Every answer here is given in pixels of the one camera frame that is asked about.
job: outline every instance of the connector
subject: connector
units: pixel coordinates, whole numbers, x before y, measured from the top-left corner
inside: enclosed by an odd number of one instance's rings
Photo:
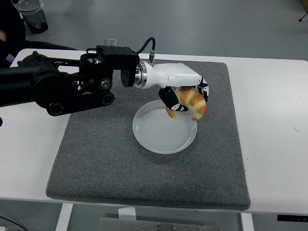
[[[155,51],[150,51],[149,61],[148,64],[151,66],[154,66],[154,57],[155,57]]]

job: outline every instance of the cable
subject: cable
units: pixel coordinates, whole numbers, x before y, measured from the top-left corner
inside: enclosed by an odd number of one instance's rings
[[[20,224],[17,224],[16,222],[10,220],[10,219],[7,219],[7,218],[4,218],[2,216],[0,216],[0,218],[4,219],[4,220],[8,220],[9,222],[15,224],[15,225],[18,225],[20,228],[24,229],[25,231],[28,231],[25,227],[21,226]]]
[[[152,50],[155,51],[155,39],[153,37],[149,37],[148,40],[146,40],[146,42],[144,43],[144,45],[141,47],[141,49],[136,53],[140,54],[144,50],[144,48],[146,48],[150,41],[152,41]]]

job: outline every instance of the white bowl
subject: white bowl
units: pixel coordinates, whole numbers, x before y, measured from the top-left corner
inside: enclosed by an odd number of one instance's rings
[[[159,154],[173,154],[187,148],[197,134],[197,122],[192,113],[178,112],[172,119],[161,100],[147,103],[136,113],[133,132],[146,149]]]

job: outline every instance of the gray mat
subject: gray mat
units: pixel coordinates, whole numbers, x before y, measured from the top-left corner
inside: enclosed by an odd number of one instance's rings
[[[47,196],[125,205],[248,209],[227,66],[181,63],[201,74],[210,86],[207,111],[197,122],[196,138],[188,148],[176,154],[155,154],[137,142],[133,118],[143,105],[159,99],[159,87],[124,88],[115,72],[112,105],[71,115]]]

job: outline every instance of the bread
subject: bread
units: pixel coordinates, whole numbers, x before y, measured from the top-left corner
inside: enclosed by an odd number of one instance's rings
[[[192,120],[199,120],[204,115],[206,110],[205,99],[194,87],[179,87],[174,93],[180,104],[185,105],[192,112]],[[177,115],[176,111],[172,111],[168,107],[166,107],[166,111],[171,118],[175,118]]]

